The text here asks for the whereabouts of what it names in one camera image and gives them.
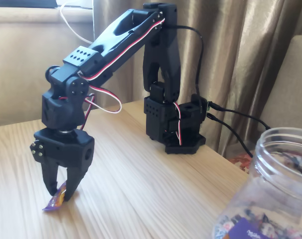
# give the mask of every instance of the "red and white wire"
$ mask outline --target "red and white wire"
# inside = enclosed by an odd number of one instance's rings
[[[82,77],[83,79],[87,80],[87,81],[92,81],[96,78],[98,78],[106,69],[108,69],[113,63],[115,63],[120,57],[122,57],[131,47],[133,47],[134,45],[136,45],[138,42],[140,42],[143,38],[145,38],[154,27],[162,24],[164,22],[165,18],[161,21],[156,22],[155,24],[152,25],[152,27],[150,27],[150,29],[139,39],[137,39],[135,42],[131,43],[123,52],[121,52],[121,54],[119,56],[117,56],[114,60],[112,60],[110,63],[108,63],[107,65],[105,65],[99,72],[97,72],[95,75],[91,76],[91,77],[85,77],[81,74],[81,72],[78,72],[79,76]]]
[[[91,96],[90,102],[94,102],[94,101],[95,101],[95,94],[91,93],[89,96]],[[86,122],[87,122],[87,118],[88,118],[89,113],[90,113],[90,111],[91,111],[91,108],[92,108],[92,104],[89,104],[89,107],[88,107],[88,109],[87,109],[87,111],[86,111],[86,113],[85,113],[85,122],[84,122],[84,124],[81,125],[81,127],[80,127],[81,130],[83,130],[83,128],[85,127],[85,124],[86,124]]]
[[[177,108],[177,111],[179,111],[179,123],[178,123],[178,132],[176,133],[177,138],[179,139],[179,144],[182,145],[182,138],[181,138],[181,127],[180,127],[180,122],[181,122],[181,110],[177,102],[173,103],[175,107]]]
[[[112,98],[116,99],[119,102],[119,104],[120,104],[120,108],[117,111],[109,111],[109,110],[106,110],[106,109],[102,108],[101,106],[99,106],[99,105],[97,105],[97,104],[95,104],[95,103],[93,103],[93,102],[91,102],[91,101],[89,101],[87,99],[85,99],[85,102],[87,102],[87,103],[89,103],[89,104],[91,104],[91,105],[93,105],[95,107],[98,107],[99,109],[102,109],[105,112],[112,113],[112,114],[117,114],[117,113],[119,113],[122,110],[122,103],[121,103],[121,101],[119,100],[119,98],[115,94],[113,94],[112,92],[107,91],[105,89],[98,88],[98,87],[94,87],[94,86],[89,86],[89,87],[91,89],[97,91],[97,92],[101,92],[101,93],[107,94],[107,95],[111,96]]]

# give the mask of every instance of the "beige chair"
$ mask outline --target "beige chair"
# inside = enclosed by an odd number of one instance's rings
[[[270,127],[302,128],[302,36],[291,40],[261,119]]]

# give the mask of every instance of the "window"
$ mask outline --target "window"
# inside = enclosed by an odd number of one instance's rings
[[[55,8],[56,0],[0,0],[0,6]]]

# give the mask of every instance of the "purple label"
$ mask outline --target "purple label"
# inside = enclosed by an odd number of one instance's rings
[[[270,239],[242,218],[228,233],[229,239]]]

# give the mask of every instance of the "cable connector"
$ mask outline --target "cable connector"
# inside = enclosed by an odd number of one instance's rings
[[[212,108],[212,109],[215,109],[216,111],[222,111],[224,112],[225,111],[225,108],[219,106],[218,104],[212,102],[212,101],[209,101],[208,102],[208,105]]]

